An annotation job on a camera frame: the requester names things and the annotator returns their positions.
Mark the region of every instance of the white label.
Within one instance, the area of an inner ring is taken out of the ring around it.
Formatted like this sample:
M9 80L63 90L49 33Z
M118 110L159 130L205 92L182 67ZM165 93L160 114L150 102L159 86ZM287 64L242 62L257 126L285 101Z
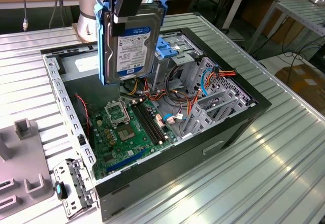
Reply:
M181 114L181 113L177 113L177 114L176 114L176 118L177 118L177 119L183 119L183 114Z
M305 81L306 81L309 85L317 85L317 83L316 83L313 79L305 79Z
M136 68L144 66L147 47L144 42L150 37L150 33L118 37L117 71L126 71L126 74L134 73Z
M98 68L97 56L77 59L75 61L75 64L77 66L78 71L81 73L89 70L97 69Z

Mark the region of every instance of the power connector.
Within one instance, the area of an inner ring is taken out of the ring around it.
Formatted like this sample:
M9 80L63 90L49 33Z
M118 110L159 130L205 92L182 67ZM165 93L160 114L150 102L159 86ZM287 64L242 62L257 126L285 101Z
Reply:
M24 29L24 32L27 31L27 28L28 28L28 19L24 18L24 21L22 23L22 28Z

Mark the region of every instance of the open computer tower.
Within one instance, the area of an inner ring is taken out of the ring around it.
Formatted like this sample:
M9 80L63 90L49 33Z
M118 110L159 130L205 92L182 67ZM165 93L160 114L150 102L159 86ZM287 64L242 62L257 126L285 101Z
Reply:
M95 43L42 51L77 154L54 169L68 218L97 205L107 220L229 147L271 105L188 28L160 33L145 78L103 86L96 54Z

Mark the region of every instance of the pci slot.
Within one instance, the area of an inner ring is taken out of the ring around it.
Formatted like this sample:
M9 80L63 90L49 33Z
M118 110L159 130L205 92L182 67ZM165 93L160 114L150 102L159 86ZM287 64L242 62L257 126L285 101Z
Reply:
M156 123L151 118L151 115L147 112L143 105L132 105L132 110L154 145L159 143L161 144L166 140Z
M106 168L106 171L107 171L107 172L114 171L114 170L116 170L116 169L118 169L118 168L120 168L120 167L124 167L125 165L127 165L127 164L129 164L129 163L131 163L131 162L134 162L134 161L140 159L140 158L142 157L142 155L146 152L146 150L147 150L147 149L144 149L144 150L142 150L141 152L139 152L139 153L137 153L137 154L131 156L130 158L124 159L124 160L122 160L121 162L116 163L115 165L112 165L112 166Z

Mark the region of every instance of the aluminum workbench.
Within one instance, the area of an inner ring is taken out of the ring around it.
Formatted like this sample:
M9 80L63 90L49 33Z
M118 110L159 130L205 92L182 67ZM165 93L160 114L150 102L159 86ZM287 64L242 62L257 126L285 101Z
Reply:
M107 223L318 223L325 214L325 118L201 16L168 16L190 27L272 103L231 147ZM0 36L0 127L38 123L50 173L73 158L39 50L78 44L72 28ZM2 221L68 222L56 195ZM70 221L98 223L95 208Z
M310 32L307 32L307 34L302 38L303 41L307 40L311 31L315 32L319 36L325 36L325 6L318 6L308 0L274 1L254 33L247 49L248 53L250 53L253 47L255 47L256 41L265 26L268 24L275 10L280 10L282 15L271 29L268 38L278 30L287 16L309 28Z

